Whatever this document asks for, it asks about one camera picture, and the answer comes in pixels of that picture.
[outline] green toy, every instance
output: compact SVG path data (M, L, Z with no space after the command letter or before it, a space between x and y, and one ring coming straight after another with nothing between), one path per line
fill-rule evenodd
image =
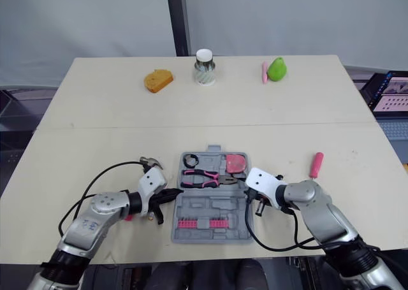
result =
M276 58L268 68L268 78L272 81L282 80L286 74L286 65L283 58Z

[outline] pink-handled pliers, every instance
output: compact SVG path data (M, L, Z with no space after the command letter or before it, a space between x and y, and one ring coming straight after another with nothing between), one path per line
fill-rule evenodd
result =
M205 171L201 169L194 169L194 170L184 170L183 175L202 175L203 177L209 177L211 180L204 183L194 184L191 182L181 182L180 186L183 188L217 188L220 185L230 185L235 184L238 182L238 179L235 177L228 177L226 175L220 175L218 172L215 171Z

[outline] white wall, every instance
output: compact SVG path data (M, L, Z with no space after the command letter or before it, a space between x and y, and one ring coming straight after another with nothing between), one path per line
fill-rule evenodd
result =
M408 0L186 0L191 51L337 54L343 64L408 69Z
M0 86L58 86L104 56L175 56L167 0L0 0Z

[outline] gray tool case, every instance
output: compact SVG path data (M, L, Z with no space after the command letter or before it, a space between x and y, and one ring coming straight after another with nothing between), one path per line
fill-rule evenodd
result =
M183 157L194 154L198 164L194 168L184 166ZM221 146L209 145L207 152L184 152L180 158L177 187L184 190L175 200L173 229L171 239L175 243L250 243L245 226L246 190L245 182L220 185L217 188L183 188L181 182L202 183L209 179L202 175L183 175L183 170L201 169L226 173L226 155L238 154L245 157L244 172L234 174L237 178L246 178L249 172L249 160L245 153L221 152ZM249 224L252 226L252 208L249 207ZM181 228L189 225L192 228Z

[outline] white cup lid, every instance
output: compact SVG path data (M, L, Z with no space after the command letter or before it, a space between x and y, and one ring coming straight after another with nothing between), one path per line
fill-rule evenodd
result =
M212 60L212 51L210 49L199 49L196 52L196 58L200 62L209 62Z

